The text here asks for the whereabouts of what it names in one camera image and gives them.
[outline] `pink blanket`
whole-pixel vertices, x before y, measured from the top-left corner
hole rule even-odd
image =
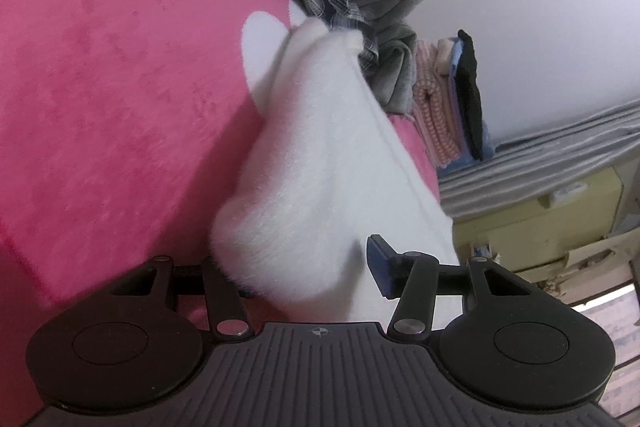
[[[40,406],[24,349],[57,309],[155,253],[204,256],[301,17],[290,0],[0,0],[0,424]]]

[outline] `gray clothing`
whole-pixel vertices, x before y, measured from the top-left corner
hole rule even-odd
[[[422,0],[355,0],[378,34],[380,66],[370,77],[376,98],[387,112],[409,114],[415,84],[415,32],[402,21]]]
[[[378,34],[380,66],[369,86],[385,112],[407,114],[414,105],[416,46],[415,32],[403,22]]]

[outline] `crosshair logo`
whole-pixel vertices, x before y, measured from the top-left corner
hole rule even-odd
[[[322,326],[316,326],[311,330],[311,332],[317,337],[324,337],[327,333],[329,333],[329,330]]]

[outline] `yellow cabinet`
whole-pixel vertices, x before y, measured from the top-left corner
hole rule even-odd
[[[622,182],[613,168],[582,181],[587,189],[557,206],[542,197],[456,222],[453,242],[460,260],[466,261],[472,245],[489,244],[505,268],[518,271],[599,240],[612,227]]]

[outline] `black device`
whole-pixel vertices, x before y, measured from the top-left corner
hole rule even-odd
[[[367,264],[378,323],[267,323],[207,257],[155,257],[43,325],[26,362],[45,408],[29,427],[618,426],[597,400],[612,373],[598,325],[485,258],[440,265],[379,236]],[[204,295],[210,331],[175,312]],[[431,331],[436,295],[465,313]]]

